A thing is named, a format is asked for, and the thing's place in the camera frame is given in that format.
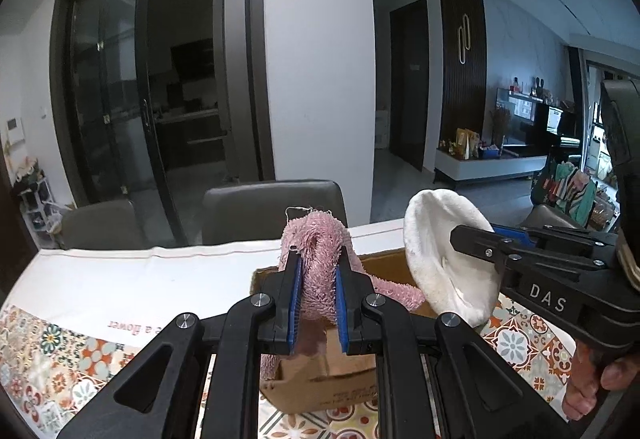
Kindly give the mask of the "person's right hand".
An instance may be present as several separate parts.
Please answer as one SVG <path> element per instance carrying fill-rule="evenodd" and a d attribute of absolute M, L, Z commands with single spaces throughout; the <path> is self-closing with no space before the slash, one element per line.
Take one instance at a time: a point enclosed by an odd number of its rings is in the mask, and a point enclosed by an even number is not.
<path fill-rule="evenodd" d="M 577 341 L 570 379 L 562 401 L 563 413 L 570 421 L 579 421 L 596 407 L 600 389 L 626 390 L 638 372 L 639 357 L 631 355 L 608 364 L 599 374 L 596 363 L 591 360 L 591 349 Z"/>

